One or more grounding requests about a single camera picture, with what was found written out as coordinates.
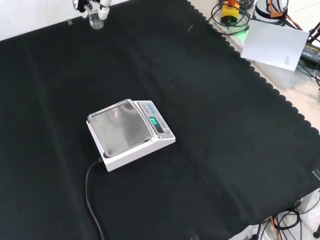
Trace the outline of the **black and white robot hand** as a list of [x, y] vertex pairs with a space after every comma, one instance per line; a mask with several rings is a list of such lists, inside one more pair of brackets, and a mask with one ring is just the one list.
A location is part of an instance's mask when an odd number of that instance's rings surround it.
[[111, 0], [73, 0], [75, 10], [85, 19], [89, 12], [97, 13], [100, 20], [106, 20], [110, 11]]

